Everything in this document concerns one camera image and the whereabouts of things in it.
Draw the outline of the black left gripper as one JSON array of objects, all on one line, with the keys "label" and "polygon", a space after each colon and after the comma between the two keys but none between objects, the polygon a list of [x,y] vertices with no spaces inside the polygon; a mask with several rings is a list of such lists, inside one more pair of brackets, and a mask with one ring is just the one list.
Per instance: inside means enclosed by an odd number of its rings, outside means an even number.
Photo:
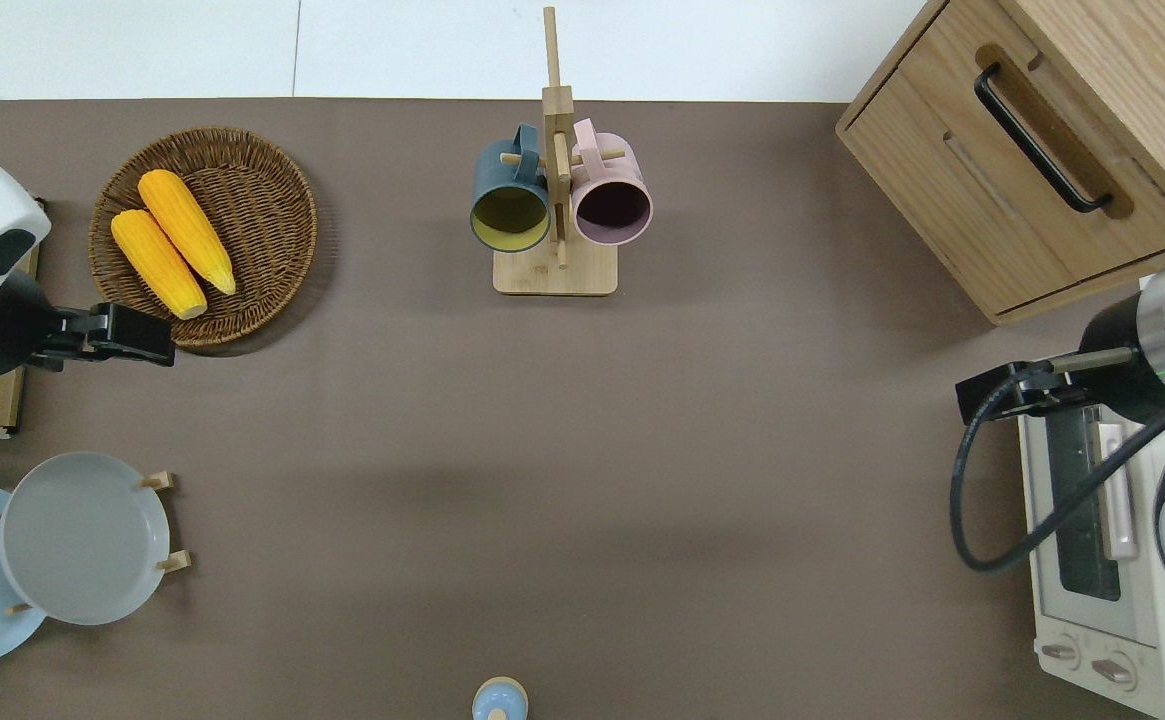
[{"label": "black left gripper", "polygon": [[110,359],[172,366],[176,345],[171,323],[133,308],[103,302],[89,309],[52,308],[52,369],[68,361],[103,363]]}]

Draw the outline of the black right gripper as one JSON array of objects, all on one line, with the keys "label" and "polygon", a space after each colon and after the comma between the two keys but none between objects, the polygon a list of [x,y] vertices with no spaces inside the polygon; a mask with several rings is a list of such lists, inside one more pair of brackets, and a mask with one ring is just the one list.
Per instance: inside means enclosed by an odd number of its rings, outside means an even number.
[{"label": "black right gripper", "polygon": [[1050,361],[1012,361],[956,383],[962,423],[1010,416],[1047,416],[1093,404],[1093,396]]}]

